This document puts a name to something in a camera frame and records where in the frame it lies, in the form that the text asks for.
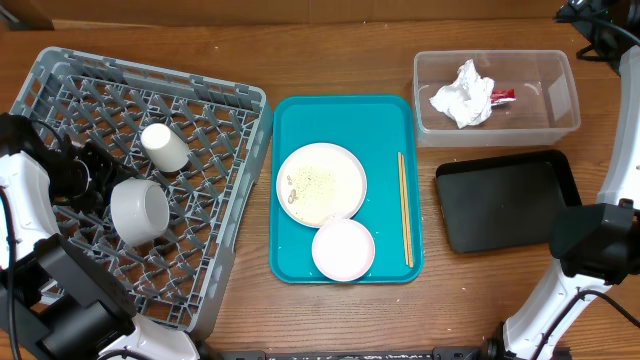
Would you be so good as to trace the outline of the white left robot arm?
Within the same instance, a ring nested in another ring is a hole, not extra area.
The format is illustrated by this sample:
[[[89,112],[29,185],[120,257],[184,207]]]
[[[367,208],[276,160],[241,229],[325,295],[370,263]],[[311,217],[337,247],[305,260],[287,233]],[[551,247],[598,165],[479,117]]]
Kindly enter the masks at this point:
[[[191,337],[142,316],[126,288],[67,240],[53,208],[92,213],[134,170],[92,142],[37,132],[44,121],[1,116],[1,327],[13,356],[198,359]]]

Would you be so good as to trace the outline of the white napkin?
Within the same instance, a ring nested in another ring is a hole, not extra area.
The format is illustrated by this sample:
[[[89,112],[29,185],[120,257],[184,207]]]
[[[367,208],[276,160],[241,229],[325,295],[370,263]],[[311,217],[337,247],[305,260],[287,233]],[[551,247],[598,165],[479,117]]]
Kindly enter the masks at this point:
[[[482,77],[474,61],[469,59],[458,68],[456,80],[441,87],[429,101],[438,112],[452,119],[459,129],[476,126],[492,114],[494,86],[495,81]]]

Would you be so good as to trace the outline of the cream white cup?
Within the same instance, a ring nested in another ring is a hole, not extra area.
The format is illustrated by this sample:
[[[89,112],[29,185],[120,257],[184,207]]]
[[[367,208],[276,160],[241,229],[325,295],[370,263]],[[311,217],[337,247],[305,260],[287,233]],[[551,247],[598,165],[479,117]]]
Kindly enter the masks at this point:
[[[148,158],[159,171],[173,173],[184,168],[189,161],[187,144],[162,123],[147,126],[140,140]]]

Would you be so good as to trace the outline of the pink small bowl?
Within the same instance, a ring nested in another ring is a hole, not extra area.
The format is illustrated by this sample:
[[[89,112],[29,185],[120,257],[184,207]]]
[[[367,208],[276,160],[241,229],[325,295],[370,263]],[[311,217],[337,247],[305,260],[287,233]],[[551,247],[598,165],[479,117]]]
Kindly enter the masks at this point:
[[[352,219],[338,219],[317,231],[311,253],[322,275],[336,282],[351,282],[370,270],[376,247],[364,225]]]

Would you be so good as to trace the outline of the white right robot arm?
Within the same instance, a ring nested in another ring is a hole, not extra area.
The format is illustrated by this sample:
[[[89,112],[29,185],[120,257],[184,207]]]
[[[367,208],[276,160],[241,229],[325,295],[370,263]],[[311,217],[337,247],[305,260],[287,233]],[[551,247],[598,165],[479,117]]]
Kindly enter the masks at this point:
[[[639,272],[639,4],[570,1],[556,14],[588,39],[577,56],[606,62],[621,78],[612,158],[596,203],[556,219],[549,268],[524,305],[487,339],[480,359],[552,359],[582,312]]]

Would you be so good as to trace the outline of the red snack wrapper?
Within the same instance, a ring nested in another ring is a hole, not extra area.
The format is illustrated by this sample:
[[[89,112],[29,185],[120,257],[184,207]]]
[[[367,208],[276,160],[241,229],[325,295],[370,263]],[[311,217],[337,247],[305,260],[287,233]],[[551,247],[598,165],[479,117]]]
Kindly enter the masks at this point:
[[[491,106],[501,106],[516,100],[515,90],[494,90],[490,96]]]

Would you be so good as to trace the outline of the grey ceramic bowl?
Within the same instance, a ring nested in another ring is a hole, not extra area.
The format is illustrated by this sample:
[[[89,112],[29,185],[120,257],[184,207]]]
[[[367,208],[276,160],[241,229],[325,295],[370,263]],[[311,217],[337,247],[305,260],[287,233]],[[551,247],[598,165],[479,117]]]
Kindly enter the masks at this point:
[[[133,178],[114,187],[110,213],[120,239],[130,246],[140,246],[162,236],[170,218],[168,200],[161,186]]]

